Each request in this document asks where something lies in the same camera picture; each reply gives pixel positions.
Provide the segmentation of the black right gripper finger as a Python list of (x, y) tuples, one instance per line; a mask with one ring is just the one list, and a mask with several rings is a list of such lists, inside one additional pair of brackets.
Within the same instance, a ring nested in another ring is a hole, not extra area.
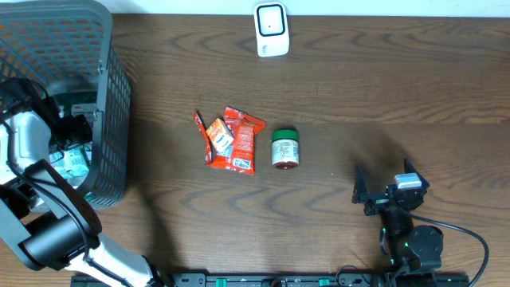
[(422, 188), (429, 188), (430, 184), (429, 182), (416, 170), (414, 165), (411, 163), (411, 161), (407, 158), (403, 160), (404, 165), (404, 171), (406, 174), (415, 173), (415, 175), (420, 179), (422, 183)]
[(365, 203), (370, 198), (366, 180), (360, 166), (355, 168), (355, 185), (352, 193), (352, 203)]

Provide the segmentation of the green 3M package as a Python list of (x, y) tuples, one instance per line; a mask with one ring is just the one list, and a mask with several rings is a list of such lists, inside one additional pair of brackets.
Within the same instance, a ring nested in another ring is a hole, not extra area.
[[(61, 93), (53, 98), (57, 103), (59, 118), (84, 115), (93, 130), (96, 121), (95, 91)], [(49, 162), (71, 186), (78, 188), (90, 172), (92, 141), (69, 150), (61, 150), (53, 146), (52, 137), (49, 144)]]

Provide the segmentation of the green lid jar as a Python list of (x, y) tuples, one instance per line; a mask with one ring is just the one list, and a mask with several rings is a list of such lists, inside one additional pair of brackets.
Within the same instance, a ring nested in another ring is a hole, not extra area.
[(299, 134), (296, 130), (280, 129), (272, 134), (272, 165), (276, 169), (290, 170), (299, 166)]

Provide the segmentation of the red snack packet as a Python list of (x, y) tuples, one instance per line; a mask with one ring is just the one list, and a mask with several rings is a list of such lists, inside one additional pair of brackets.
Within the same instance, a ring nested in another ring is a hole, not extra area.
[(253, 175), (255, 135), (265, 128), (266, 122), (236, 108), (226, 107), (221, 117), (231, 131), (234, 142), (223, 152), (217, 152), (206, 134), (206, 126), (196, 110), (193, 120), (206, 142), (205, 161), (212, 168), (237, 171)]

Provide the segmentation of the small orange box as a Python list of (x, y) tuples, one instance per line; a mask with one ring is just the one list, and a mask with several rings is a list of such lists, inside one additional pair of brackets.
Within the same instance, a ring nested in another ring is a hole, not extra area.
[(213, 144), (217, 152), (223, 152), (234, 142), (234, 137), (225, 124), (225, 122), (217, 118), (207, 129), (210, 142)]

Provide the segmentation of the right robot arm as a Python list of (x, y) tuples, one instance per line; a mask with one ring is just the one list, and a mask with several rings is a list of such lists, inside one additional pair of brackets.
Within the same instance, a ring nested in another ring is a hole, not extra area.
[(434, 226), (414, 225), (410, 213), (424, 203), (430, 185), (408, 159), (403, 164), (404, 172), (382, 194), (370, 193), (361, 168), (356, 168), (352, 202), (363, 204), (366, 216), (381, 218), (379, 243), (391, 260), (391, 267), (371, 284), (438, 286), (434, 270), (441, 267), (443, 233)]

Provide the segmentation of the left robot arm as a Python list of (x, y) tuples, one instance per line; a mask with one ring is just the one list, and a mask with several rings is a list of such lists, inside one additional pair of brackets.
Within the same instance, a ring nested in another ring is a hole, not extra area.
[(1, 238), (28, 268), (84, 273), (108, 286), (172, 286), (144, 256), (102, 233), (91, 205), (56, 171), (52, 153), (92, 141), (83, 116), (59, 115), (44, 87), (1, 84)]

